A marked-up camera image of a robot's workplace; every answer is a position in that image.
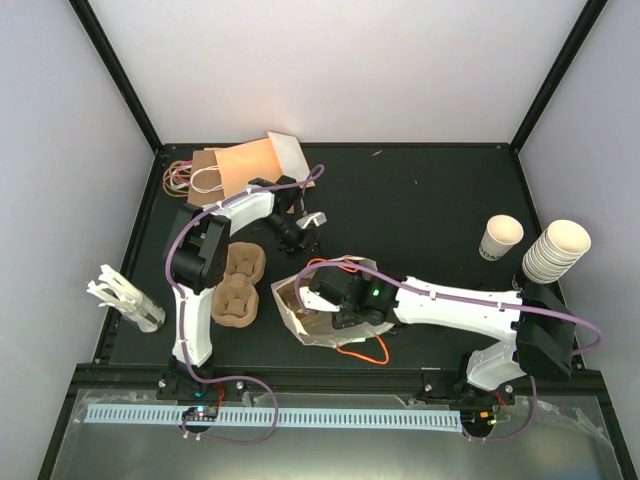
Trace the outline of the printed white paper bag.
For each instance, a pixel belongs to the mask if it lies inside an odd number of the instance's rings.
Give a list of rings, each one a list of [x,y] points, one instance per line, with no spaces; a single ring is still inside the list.
[[[337,313],[339,308],[324,300],[322,311],[304,310],[299,302],[298,289],[295,288],[296,278],[294,275],[272,283],[271,291],[284,325],[302,345],[332,349],[374,365],[384,366],[390,362],[389,350],[382,335],[391,330],[391,323],[383,323],[381,326],[361,324],[335,329],[332,326],[332,314]],[[310,275],[305,274],[300,287],[309,285]],[[380,345],[383,355],[381,359],[352,349],[369,339],[375,339]]]

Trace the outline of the brown pulp cup carrier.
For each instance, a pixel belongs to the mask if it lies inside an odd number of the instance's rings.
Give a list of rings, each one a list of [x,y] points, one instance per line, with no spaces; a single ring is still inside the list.
[[[223,280],[216,286],[211,317],[218,325],[245,328],[257,317],[259,295],[256,284],[263,278],[266,254],[257,244],[229,245]]]

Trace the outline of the single paper coffee cup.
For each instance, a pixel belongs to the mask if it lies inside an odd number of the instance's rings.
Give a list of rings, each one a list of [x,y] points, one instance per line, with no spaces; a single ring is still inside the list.
[[[498,214],[486,223],[479,244],[479,254],[487,261],[498,261],[524,237],[522,224],[509,215]]]

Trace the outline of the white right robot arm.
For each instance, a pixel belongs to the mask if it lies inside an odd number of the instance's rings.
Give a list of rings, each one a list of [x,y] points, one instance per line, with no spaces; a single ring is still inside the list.
[[[454,379],[457,396],[476,403],[499,386],[523,377],[567,381],[571,377],[574,325],[567,308],[547,287],[472,291],[406,278],[400,285],[343,270],[316,273],[300,290],[310,310],[329,312],[336,329],[360,324],[435,325],[494,339],[472,352]]]

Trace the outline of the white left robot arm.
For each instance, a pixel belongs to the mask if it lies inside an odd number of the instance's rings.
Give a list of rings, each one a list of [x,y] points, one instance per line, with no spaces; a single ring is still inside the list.
[[[209,206],[183,207],[176,216],[167,246],[164,273],[176,303],[176,340],[172,355],[186,367],[179,386],[193,399],[207,397],[214,388],[213,372],[202,365],[212,355],[211,304],[222,282],[230,237],[262,221],[290,256],[308,256],[318,245],[312,220],[295,219],[288,210],[317,180],[318,172],[300,182],[282,176],[275,183],[254,179],[235,195]]]

